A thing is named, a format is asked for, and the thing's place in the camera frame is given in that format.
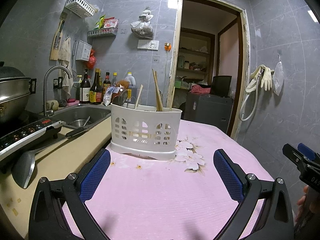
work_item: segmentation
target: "blue gripper pad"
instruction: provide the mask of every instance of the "blue gripper pad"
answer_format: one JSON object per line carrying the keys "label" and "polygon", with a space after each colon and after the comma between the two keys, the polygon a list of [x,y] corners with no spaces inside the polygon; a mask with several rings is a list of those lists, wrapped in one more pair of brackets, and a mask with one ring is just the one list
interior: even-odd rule
{"label": "blue gripper pad", "polygon": [[95,165],[88,172],[88,175],[81,183],[80,199],[82,203],[92,198],[103,175],[106,173],[111,161],[110,152],[104,150],[104,153],[97,160]]}
{"label": "blue gripper pad", "polygon": [[316,153],[303,143],[298,144],[298,151],[301,152],[309,160],[314,161],[316,159]]}
{"label": "blue gripper pad", "polygon": [[243,185],[219,150],[216,150],[213,154],[213,164],[230,197],[240,203],[244,198]]}

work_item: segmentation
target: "red button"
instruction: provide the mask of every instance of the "red button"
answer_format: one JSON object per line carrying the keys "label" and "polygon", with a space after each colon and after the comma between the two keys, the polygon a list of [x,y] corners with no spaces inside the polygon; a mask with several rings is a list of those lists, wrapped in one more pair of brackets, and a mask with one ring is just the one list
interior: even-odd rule
{"label": "red button", "polygon": [[50,121],[51,121],[50,119],[47,119],[47,120],[42,121],[41,123],[48,123]]}

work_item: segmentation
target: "shelf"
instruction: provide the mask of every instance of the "shelf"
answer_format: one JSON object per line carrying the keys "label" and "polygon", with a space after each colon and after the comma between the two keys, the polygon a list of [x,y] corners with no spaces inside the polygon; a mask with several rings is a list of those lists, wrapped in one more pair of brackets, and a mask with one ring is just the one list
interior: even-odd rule
{"label": "shelf", "polygon": [[88,31],[88,38],[114,37],[117,35],[118,28],[102,28],[98,30]]}
{"label": "shelf", "polygon": [[198,74],[203,74],[203,75],[206,74],[206,72],[199,71],[199,70],[188,69],[188,68],[177,68],[177,71],[185,71],[185,72],[198,73]]}
{"label": "shelf", "polygon": [[201,57],[210,57],[210,54],[208,54],[208,53],[203,53],[203,52],[199,52],[199,51],[193,51],[193,50],[190,50],[190,49],[179,48],[179,52],[186,53],[186,54],[192,54],[192,55],[196,55],[196,56],[201,56]]}

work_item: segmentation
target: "gray washing machine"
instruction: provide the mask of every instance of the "gray washing machine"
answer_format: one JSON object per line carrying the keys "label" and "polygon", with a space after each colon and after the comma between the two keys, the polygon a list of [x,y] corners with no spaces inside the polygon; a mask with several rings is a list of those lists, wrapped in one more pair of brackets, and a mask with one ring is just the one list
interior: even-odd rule
{"label": "gray washing machine", "polygon": [[232,98],[188,93],[183,119],[213,125],[227,133],[232,105]]}

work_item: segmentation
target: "plastic jug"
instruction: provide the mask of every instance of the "plastic jug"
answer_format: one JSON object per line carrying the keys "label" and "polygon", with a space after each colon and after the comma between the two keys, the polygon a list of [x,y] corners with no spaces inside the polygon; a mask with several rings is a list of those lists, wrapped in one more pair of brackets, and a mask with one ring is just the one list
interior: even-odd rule
{"label": "plastic jug", "polygon": [[132,76],[131,72],[128,72],[128,75],[125,77],[124,79],[125,81],[128,81],[129,87],[128,87],[128,99],[127,102],[131,102],[131,93],[132,93],[132,88],[136,87],[136,80],[134,79],[134,77]]}

